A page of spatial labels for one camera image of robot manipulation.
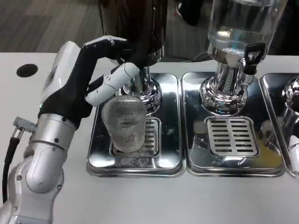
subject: clear glass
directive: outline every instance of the clear glass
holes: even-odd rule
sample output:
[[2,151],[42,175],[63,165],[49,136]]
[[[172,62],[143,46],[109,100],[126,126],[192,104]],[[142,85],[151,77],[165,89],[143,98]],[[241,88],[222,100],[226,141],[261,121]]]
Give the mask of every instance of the clear glass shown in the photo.
[[239,59],[247,45],[264,42],[263,60],[286,4],[287,0],[214,0],[209,40],[222,55],[239,55]]
[[146,107],[139,98],[119,96],[109,100],[102,109],[102,119],[118,150],[131,153],[144,144]]

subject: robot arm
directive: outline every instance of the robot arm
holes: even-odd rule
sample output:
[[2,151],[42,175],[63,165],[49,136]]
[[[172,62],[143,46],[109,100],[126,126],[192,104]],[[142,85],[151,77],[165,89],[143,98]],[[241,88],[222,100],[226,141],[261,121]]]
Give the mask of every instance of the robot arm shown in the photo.
[[[86,43],[80,51],[69,43],[57,55],[55,70],[60,74],[63,74],[62,70],[70,71],[64,74],[68,79],[56,91],[46,91],[51,93],[49,96],[43,94],[43,105],[24,153],[25,160],[9,175],[9,197],[0,209],[0,224],[52,223],[54,200],[64,182],[62,166],[81,119],[90,115],[92,106],[104,102],[118,88],[129,83],[143,66],[139,56],[127,58],[128,63],[105,75],[102,85],[86,95],[96,62],[101,57],[119,61],[127,57],[128,52],[132,56],[133,51],[126,40],[104,36]],[[73,68],[61,68],[59,62],[65,65],[70,62]]]

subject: stainless steel tray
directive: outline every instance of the stainless steel tray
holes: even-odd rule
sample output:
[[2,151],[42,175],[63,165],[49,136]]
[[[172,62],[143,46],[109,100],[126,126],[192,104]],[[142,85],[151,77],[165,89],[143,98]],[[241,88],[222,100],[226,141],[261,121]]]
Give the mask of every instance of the stainless steel tray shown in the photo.
[[[194,132],[194,123],[204,123],[212,116],[201,105],[199,88],[201,83],[213,76],[213,72],[191,72],[185,74],[180,82],[182,86],[182,108],[185,133],[187,169],[199,176],[253,176],[274,177],[284,173],[280,151],[267,148],[257,138],[257,153],[251,155],[217,155],[211,151],[208,131]],[[268,120],[263,96],[257,80],[248,88],[249,99],[240,116],[253,121],[255,136],[258,137],[262,123]]]
[[180,91],[177,78],[169,73],[153,73],[152,79],[162,89],[159,109],[150,115],[158,121],[160,142],[155,142],[157,153],[141,150],[122,154],[115,150],[97,108],[89,147],[87,170],[95,176],[165,176],[175,177],[184,172],[181,143]]
[[282,98],[282,91],[287,83],[294,77],[299,76],[298,73],[269,73],[264,75],[259,84],[263,92],[264,101],[269,113],[270,121],[273,125],[273,132],[277,138],[277,145],[280,147],[284,158],[286,171],[293,177],[298,176],[292,170],[289,157],[288,146],[284,140],[280,122],[284,116],[286,109],[285,100]]

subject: slotted grate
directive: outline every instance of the slotted grate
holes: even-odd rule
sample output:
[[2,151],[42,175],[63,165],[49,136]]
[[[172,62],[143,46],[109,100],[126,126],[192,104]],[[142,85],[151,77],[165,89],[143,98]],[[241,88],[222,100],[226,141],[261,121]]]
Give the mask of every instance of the slotted grate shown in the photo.
[[120,157],[152,157],[159,153],[160,143],[160,120],[157,118],[147,118],[145,122],[145,141],[143,146],[135,152],[124,153],[118,150],[113,144],[110,144],[112,148],[112,154]]
[[210,148],[215,155],[254,156],[258,151],[253,124],[246,117],[218,118],[206,120]]

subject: black cord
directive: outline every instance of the black cord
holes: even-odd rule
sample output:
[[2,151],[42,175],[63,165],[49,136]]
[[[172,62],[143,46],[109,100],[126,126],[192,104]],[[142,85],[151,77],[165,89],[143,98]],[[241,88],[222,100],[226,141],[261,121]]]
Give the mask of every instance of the black cord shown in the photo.
[[203,61],[206,61],[208,59],[211,60],[211,57],[208,54],[207,54],[206,57],[204,57],[202,59],[199,59],[199,60],[193,60],[193,59],[188,58],[188,57],[174,56],[174,55],[171,55],[169,53],[166,53],[166,55],[169,56],[169,57],[172,57],[172,58],[182,59],[182,60],[185,60],[185,61],[188,61],[188,62],[203,62]]
[[9,163],[4,163],[3,175],[2,175],[2,200],[3,204],[7,201],[7,180],[8,180],[8,171]]
[[6,157],[4,160],[3,175],[2,175],[3,204],[7,201],[7,180],[8,180],[9,167],[11,162],[13,161],[14,153],[19,143],[20,143],[20,139],[12,137],[10,138],[9,145],[7,148]]

